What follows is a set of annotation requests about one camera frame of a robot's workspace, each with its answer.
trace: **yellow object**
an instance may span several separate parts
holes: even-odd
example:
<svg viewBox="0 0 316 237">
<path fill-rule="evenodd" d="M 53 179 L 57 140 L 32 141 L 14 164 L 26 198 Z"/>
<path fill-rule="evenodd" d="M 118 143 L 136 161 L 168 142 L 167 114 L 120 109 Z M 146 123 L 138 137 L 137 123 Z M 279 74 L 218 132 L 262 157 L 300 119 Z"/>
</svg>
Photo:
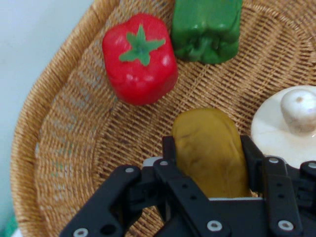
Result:
<svg viewBox="0 0 316 237">
<path fill-rule="evenodd" d="M 174 121 L 177 166 L 208 198 L 250 197 L 246 161 L 234 122 L 221 110 L 195 109 Z"/>
</svg>

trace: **white mushroom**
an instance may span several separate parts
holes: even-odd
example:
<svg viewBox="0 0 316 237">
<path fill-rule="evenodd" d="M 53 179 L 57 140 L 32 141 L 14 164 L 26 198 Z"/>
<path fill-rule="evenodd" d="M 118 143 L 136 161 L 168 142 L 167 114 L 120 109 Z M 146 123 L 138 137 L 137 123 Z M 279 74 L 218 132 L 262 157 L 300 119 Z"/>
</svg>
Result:
<svg viewBox="0 0 316 237">
<path fill-rule="evenodd" d="M 286 93 L 281 111 L 292 133 L 308 135 L 316 131 L 316 94 L 311 91 L 294 89 Z"/>
</svg>

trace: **toy vegetable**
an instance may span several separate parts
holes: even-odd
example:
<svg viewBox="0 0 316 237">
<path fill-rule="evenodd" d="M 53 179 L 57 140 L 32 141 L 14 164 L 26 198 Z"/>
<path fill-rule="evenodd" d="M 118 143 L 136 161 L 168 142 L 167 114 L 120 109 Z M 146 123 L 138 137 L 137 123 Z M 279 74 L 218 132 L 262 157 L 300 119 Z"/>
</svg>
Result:
<svg viewBox="0 0 316 237">
<path fill-rule="evenodd" d="M 133 105 L 154 103 L 176 84 L 178 69 L 166 25 L 139 13 L 106 32 L 103 54 L 118 98 Z"/>
<path fill-rule="evenodd" d="M 208 198 L 250 197 L 246 161 L 234 122 L 218 109 L 195 109 L 174 121 L 177 166 Z"/>
<path fill-rule="evenodd" d="M 236 56 L 242 0 L 176 0 L 171 39 L 175 55 L 222 63 Z"/>
</svg>

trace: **metal bolt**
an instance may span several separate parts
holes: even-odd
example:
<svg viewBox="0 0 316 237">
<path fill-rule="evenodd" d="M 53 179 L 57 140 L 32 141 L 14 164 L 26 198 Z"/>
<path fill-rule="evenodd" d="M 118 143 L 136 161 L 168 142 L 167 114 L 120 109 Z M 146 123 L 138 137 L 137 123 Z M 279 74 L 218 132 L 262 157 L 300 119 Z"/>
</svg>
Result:
<svg viewBox="0 0 316 237">
<path fill-rule="evenodd" d="M 272 157 L 272 158 L 269 159 L 269 162 L 276 164 L 276 163 L 278 163 L 278 159 Z"/>
<path fill-rule="evenodd" d="M 309 163 L 308 167 L 312 169 L 316 169 L 316 163 Z"/>
<path fill-rule="evenodd" d="M 126 173 L 132 173 L 132 172 L 134 172 L 134 169 L 133 169 L 133 168 L 127 168 L 127 169 L 125 170 L 125 172 L 126 172 Z"/>
<path fill-rule="evenodd" d="M 74 232 L 74 237 L 87 237 L 89 231 L 86 228 L 80 228 Z"/>
<path fill-rule="evenodd" d="M 291 222 L 284 220 L 278 222 L 278 227 L 283 231 L 292 231 L 294 229 L 294 226 Z"/>
<path fill-rule="evenodd" d="M 168 162 L 162 161 L 162 162 L 160 162 L 160 165 L 168 165 Z"/>
<path fill-rule="evenodd" d="M 222 230 L 223 226 L 219 221 L 209 221 L 207 228 L 212 232 L 218 232 Z"/>
</svg>

